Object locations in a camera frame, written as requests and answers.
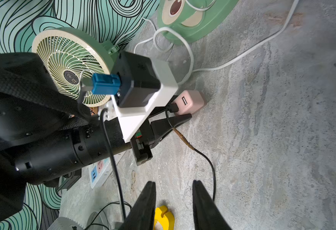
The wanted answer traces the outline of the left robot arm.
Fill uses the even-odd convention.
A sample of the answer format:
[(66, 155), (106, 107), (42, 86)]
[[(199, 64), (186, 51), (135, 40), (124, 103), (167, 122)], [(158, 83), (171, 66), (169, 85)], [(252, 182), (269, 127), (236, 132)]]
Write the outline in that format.
[(87, 106), (60, 94), (35, 53), (0, 54), (0, 222), (23, 208), (26, 184), (46, 184), (111, 155), (132, 150), (138, 163), (181, 115), (140, 129), (125, 142), (116, 119), (101, 123)]

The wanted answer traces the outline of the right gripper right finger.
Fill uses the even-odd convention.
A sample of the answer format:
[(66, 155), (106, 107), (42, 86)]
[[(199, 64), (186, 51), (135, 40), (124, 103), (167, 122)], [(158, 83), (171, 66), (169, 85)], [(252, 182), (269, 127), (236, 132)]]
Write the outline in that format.
[(193, 181), (193, 217), (196, 230), (231, 230), (201, 181)]

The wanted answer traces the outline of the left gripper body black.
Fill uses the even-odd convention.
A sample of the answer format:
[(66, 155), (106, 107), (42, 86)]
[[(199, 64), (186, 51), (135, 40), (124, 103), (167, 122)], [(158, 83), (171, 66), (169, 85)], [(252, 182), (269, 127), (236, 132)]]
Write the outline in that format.
[(158, 120), (147, 119), (130, 140), (136, 164), (142, 165), (152, 159), (151, 149), (157, 146), (161, 138), (158, 136)]

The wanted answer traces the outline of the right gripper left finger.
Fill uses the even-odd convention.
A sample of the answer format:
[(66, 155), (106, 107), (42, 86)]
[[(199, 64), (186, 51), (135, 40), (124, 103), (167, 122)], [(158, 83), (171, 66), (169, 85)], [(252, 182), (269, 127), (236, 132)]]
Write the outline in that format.
[(156, 183), (147, 182), (119, 230), (153, 230), (156, 209)]

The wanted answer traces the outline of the pink USB adapter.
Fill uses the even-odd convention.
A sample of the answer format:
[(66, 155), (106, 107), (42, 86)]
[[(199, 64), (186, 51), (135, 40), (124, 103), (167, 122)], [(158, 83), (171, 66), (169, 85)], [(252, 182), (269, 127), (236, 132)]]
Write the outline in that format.
[(195, 114), (206, 105), (203, 94), (197, 90), (185, 90), (173, 101), (178, 107), (175, 115)]

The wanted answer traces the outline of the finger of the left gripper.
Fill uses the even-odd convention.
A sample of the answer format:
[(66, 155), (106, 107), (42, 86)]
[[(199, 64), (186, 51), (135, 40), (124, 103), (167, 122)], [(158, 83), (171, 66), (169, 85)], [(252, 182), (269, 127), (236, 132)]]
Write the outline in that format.
[(177, 95), (174, 95), (167, 105), (165, 106), (158, 106), (153, 109), (153, 111), (150, 113), (149, 118), (155, 117), (159, 115), (162, 112), (165, 112), (168, 110), (170, 113), (176, 113), (179, 111), (177, 103), (174, 102), (174, 100), (177, 98)]
[(191, 114), (186, 114), (152, 121), (150, 125), (155, 137), (155, 141), (161, 141), (170, 132), (172, 132), (173, 127), (177, 128), (183, 125), (184, 123), (190, 121), (191, 118), (192, 118)]

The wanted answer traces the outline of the white power strip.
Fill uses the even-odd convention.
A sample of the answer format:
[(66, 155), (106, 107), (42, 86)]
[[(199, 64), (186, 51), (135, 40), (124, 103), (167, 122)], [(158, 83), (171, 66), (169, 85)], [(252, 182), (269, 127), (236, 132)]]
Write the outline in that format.
[[(101, 108), (106, 108), (107, 114), (106, 118), (106, 128), (108, 138), (110, 140), (112, 152), (114, 155), (114, 160), (118, 164), (121, 158), (124, 156), (127, 149), (129, 149), (129, 143), (125, 143), (123, 134), (120, 129), (120, 124), (114, 109), (113, 101), (109, 100), (105, 105)], [(109, 178), (112, 173), (112, 166), (107, 155), (106, 159), (100, 160), (94, 164), (88, 166), (89, 170), (89, 180), (90, 186), (92, 189), (100, 188)]]

